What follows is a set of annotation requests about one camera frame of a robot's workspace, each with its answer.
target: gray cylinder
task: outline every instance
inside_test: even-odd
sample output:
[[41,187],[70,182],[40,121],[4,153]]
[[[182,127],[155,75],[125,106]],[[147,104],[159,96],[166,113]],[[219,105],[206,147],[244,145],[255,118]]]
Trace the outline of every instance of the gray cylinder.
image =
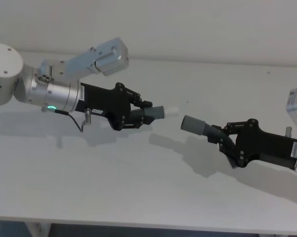
[[22,68],[21,55],[13,48],[0,43],[0,105],[11,99]]
[[181,123],[181,130],[185,130],[187,132],[191,132],[201,136],[203,135],[205,126],[206,122],[185,115]]
[[54,106],[58,110],[71,112],[77,106],[80,92],[79,81],[42,82],[38,79],[36,68],[24,65],[14,97],[23,103],[42,107]]
[[163,106],[144,108],[144,113],[146,116],[153,117],[154,119],[165,118],[165,112],[164,112]]

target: silver cylindrical joint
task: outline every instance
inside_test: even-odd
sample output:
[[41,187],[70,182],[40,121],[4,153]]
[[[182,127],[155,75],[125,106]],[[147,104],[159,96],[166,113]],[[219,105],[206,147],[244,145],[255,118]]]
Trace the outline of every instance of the silver cylindrical joint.
[[41,83],[37,76],[36,68],[25,67],[14,92],[17,100],[42,107],[54,106],[67,112],[75,110],[80,95],[79,81]]
[[11,99],[22,68],[21,55],[10,46],[0,43],[0,105]]

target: table surface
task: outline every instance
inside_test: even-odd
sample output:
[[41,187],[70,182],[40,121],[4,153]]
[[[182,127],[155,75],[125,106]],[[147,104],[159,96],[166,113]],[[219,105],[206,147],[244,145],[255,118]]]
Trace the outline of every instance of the table surface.
[[[22,56],[31,66],[69,57]],[[216,145],[180,130],[188,114],[221,126],[256,118],[284,135],[297,68],[131,60],[83,80],[118,81],[156,106],[178,105],[179,117],[120,132],[94,117],[81,134],[36,106],[0,107],[0,219],[297,234],[297,174],[259,161],[232,170]]]

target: cable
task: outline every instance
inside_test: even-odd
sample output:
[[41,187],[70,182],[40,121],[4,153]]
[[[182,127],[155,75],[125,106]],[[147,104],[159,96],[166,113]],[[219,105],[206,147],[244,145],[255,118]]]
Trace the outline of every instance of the cable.
[[80,127],[74,117],[72,117],[70,114],[67,114],[67,116],[69,116],[75,122],[75,124],[76,124],[76,126],[77,126],[77,128],[79,129],[80,132],[84,132],[84,124],[82,124],[81,127]]
[[80,132],[84,132],[84,124],[82,123],[81,127],[79,126],[79,124],[77,123],[77,121],[75,120],[74,117],[72,117],[67,111],[62,111],[62,110],[50,110],[51,112],[60,114],[60,115],[66,115],[69,116],[74,122],[75,125],[77,126],[77,128],[79,129]]

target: label sticker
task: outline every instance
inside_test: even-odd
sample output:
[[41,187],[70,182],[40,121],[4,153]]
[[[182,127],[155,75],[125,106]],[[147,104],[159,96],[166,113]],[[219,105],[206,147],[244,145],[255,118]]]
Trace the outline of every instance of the label sticker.
[[294,98],[295,98],[295,91],[290,91],[287,105],[293,104],[293,102],[295,101]]
[[91,112],[96,113],[96,114],[100,114],[100,115],[103,113],[102,110],[96,110],[96,109],[93,109]]
[[85,101],[85,87],[83,85],[80,86],[80,100]]
[[291,157],[297,158],[297,142],[293,142]]

